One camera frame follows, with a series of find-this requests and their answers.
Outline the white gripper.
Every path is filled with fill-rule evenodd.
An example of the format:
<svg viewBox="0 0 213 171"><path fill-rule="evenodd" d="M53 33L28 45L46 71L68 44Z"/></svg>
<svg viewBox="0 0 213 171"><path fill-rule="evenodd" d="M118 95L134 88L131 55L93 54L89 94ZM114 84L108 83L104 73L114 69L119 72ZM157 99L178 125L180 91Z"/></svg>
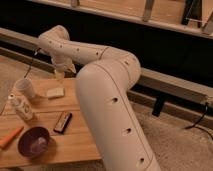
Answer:
<svg viewBox="0 0 213 171"><path fill-rule="evenodd" d="M76 68L72 62L72 60L65 56L52 56L51 57L52 64L54 65L54 68L56 69L54 71L55 78L58 81L62 81L64 79L64 71L70 70L72 73L77 73Z"/></svg>

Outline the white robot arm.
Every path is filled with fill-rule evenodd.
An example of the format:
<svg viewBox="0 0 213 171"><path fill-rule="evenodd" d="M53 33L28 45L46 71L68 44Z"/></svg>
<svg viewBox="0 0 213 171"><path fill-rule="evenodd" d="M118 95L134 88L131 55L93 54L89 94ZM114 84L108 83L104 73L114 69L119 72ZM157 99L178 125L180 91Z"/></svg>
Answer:
<svg viewBox="0 0 213 171"><path fill-rule="evenodd" d="M139 80L137 57L111 46L72 41L57 25L38 37L55 69L71 61L83 68L76 76L76 96L107 171L161 171L139 124L127 91Z"/></svg>

